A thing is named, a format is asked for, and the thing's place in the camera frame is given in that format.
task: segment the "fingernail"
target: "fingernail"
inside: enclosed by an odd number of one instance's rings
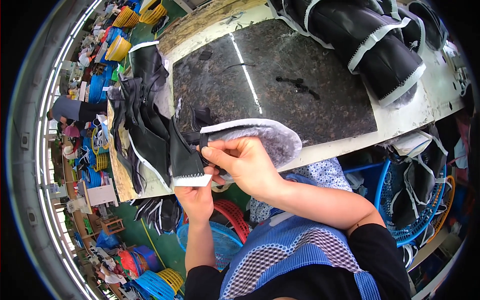
[[[203,156],[210,156],[212,154],[212,149],[209,147],[203,147],[202,148],[202,155]]]

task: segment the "black sleeve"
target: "black sleeve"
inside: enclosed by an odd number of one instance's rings
[[[388,299],[410,299],[410,284],[403,258],[390,232],[378,224],[355,229],[348,245],[365,271],[375,278],[381,294]]]
[[[218,300],[225,270],[201,265],[188,272],[185,281],[185,300]]]

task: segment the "stool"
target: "stool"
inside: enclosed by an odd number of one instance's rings
[[[102,229],[107,235],[111,235],[125,229],[125,227],[123,227],[122,219],[118,219],[118,217],[101,220],[100,224],[102,224]]]

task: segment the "man in gray shirt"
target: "man in gray shirt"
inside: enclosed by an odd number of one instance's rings
[[[107,115],[107,102],[88,103],[72,100],[72,96],[63,95],[57,98],[48,111],[48,120],[55,119],[60,123],[71,125],[73,121],[92,122],[97,114]]]

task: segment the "right hand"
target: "right hand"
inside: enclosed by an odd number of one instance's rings
[[[271,196],[282,178],[258,137],[209,142],[202,155],[232,176],[235,183],[259,201]]]

